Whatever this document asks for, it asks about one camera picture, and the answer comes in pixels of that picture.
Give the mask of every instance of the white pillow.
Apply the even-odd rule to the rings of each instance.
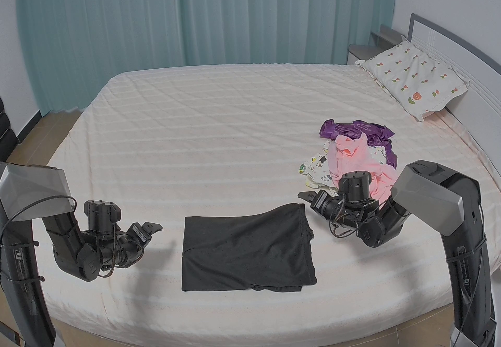
[[[458,75],[409,41],[360,64],[420,122],[467,91]]]

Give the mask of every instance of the tiled floor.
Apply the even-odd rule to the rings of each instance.
[[[16,147],[8,162],[46,165],[79,116],[79,111],[50,113],[44,116],[23,143]],[[449,305],[367,338],[335,344],[331,347],[436,347],[440,345],[447,347],[450,345],[449,331],[453,319],[454,312],[452,306]],[[16,323],[1,291],[0,321],[17,331]],[[67,347],[124,346],[56,320],[54,324],[63,334]],[[0,347],[14,345],[0,334]]]

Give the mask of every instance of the folded black cloth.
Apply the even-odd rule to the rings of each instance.
[[[260,215],[185,218],[183,291],[300,291],[315,284],[304,204]]]

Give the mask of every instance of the teal curtain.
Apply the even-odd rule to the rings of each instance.
[[[17,0],[41,113],[84,108],[124,71],[219,63],[346,63],[394,0]]]

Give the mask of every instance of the bed sheet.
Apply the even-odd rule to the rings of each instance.
[[[322,346],[368,336],[452,300],[441,239],[410,217],[371,249],[338,240],[307,207],[318,282],[301,292],[181,291],[184,217],[237,216],[301,202],[299,165],[324,120],[395,132],[397,171],[417,159],[478,179],[491,269],[501,264],[501,194],[476,154],[433,115],[419,123],[356,66],[249,64],[166,68],[112,78],[51,159],[83,204],[113,201],[120,225],[158,222],[144,257],[86,283],[57,268],[41,221],[37,256],[51,315],[141,346]]]

